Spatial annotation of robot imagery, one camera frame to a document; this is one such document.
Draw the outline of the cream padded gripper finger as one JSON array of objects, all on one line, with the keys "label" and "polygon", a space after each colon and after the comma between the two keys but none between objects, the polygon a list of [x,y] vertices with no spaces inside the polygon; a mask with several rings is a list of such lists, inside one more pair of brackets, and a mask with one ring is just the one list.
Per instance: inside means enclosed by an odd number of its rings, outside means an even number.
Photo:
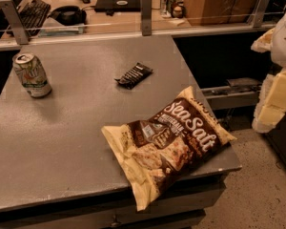
[{"label": "cream padded gripper finger", "polygon": [[286,69],[268,74],[262,83],[255,107],[252,127],[258,133],[269,133],[286,114]]},{"label": "cream padded gripper finger", "polygon": [[272,46],[272,36],[275,29],[270,29],[263,33],[251,46],[255,52],[269,52]]}]

